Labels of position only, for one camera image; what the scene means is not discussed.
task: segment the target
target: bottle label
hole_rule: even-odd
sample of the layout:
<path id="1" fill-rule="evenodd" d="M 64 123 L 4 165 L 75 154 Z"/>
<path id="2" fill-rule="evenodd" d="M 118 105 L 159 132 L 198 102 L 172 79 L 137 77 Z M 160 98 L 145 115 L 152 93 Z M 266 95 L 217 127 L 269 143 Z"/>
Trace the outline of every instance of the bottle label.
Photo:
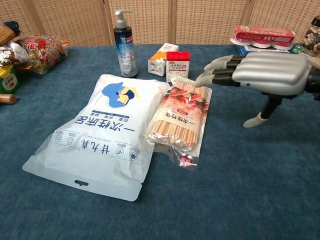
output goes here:
<path id="1" fill-rule="evenodd" d="M 2 85 L 5 90 L 10 91 L 17 85 L 17 78 L 13 73 L 10 73 L 8 77 L 2 80 Z"/>
<path id="2" fill-rule="evenodd" d="M 124 77 L 137 74 L 136 54 L 132 35 L 119 34 L 116 39 L 116 48 L 120 63 L 121 73 Z"/>

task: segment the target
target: woven panel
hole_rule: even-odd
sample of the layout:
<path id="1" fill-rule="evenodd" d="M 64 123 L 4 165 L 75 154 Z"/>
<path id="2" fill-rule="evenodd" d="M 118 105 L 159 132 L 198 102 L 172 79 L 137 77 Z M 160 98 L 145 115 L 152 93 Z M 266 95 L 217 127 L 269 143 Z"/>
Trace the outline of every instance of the woven panel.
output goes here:
<path id="1" fill-rule="evenodd" d="M 249 25 L 289 28 L 296 42 L 303 39 L 314 17 L 320 15 L 319 0 L 256 0 Z"/>
<path id="2" fill-rule="evenodd" d="M 110 44 L 102 0 L 30 1 L 45 34 L 68 40 L 73 46 Z"/>
<path id="3" fill-rule="evenodd" d="M 163 44 L 168 41 L 168 0 L 109 0 L 108 2 L 113 27 L 116 26 L 116 9 L 133 11 L 125 13 L 124 17 L 132 28 L 135 44 Z"/>
<path id="4" fill-rule="evenodd" d="M 176 0 L 175 43 L 227 44 L 245 0 Z"/>
<path id="5" fill-rule="evenodd" d="M 0 0 L 0 23 L 17 21 L 21 31 L 20 36 L 33 33 L 31 23 L 28 21 L 20 0 Z"/>

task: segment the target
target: pump bottle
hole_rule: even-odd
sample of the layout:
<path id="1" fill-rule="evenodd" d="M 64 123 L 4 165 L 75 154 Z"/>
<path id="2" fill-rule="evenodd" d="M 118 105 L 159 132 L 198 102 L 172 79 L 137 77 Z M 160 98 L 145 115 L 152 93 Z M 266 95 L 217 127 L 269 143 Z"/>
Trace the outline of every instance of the pump bottle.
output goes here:
<path id="1" fill-rule="evenodd" d="M 134 40 L 132 29 L 127 26 L 127 21 L 124 19 L 124 13 L 132 13 L 132 11 L 127 9 L 114 11 L 114 14 L 117 15 L 116 27 L 113 29 L 115 45 L 121 75 L 125 78 L 135 78 L 137 76 L 137 65 Z"/>

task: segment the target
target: green container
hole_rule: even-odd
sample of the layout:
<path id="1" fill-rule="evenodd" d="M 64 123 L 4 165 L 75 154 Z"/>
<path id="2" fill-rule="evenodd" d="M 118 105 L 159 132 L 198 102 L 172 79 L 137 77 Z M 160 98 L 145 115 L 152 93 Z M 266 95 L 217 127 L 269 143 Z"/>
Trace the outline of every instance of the green container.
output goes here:
<path id="1" fill-rule="evenodd" d="M 12 94 L 19 85 L 14 66 L 0 66 L 0 94 Z"/>

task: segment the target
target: icons on bag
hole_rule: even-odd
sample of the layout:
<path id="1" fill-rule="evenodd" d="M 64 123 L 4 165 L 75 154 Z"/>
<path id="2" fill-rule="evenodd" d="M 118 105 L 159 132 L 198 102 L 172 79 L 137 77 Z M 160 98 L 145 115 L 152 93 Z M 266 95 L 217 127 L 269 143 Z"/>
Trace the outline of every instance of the icons on bag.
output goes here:
<path id="1" fill-rule="evenodd" d="M 59 142 L 61 141 L 61 139 L 62 139 L 62 136 L 61 136 L 60 134 L 58 134 L 57 136 L 55 136 L 55 141 L 56 141 L 57 143 L 59 143 Z"/>
<path id="2" fill-rule="evenodd" d="M 121 157 L 124 153 L 125 153 L 125 151 L 124 151 L 122 148 L 118 148 L 118 149 L 115 151 L 115 154 L 116 154 L 118 157 Z"/>
<path id="3" fill-rule="evenodd" d="M 132 161 L 137 160 L 137 158 L 138 158 L 138 155 L 135 152 L 130 152 L 130 159 Z"/>
<path id="4" fill-rule="evenodd" d="M 69 137 L 67 140 L 66 140 L 66 143 L 68 144 L 68 145 L 71 145 L 71 144 L 73 144 L 74 143 L 74 138 L 73 137 Z"/>

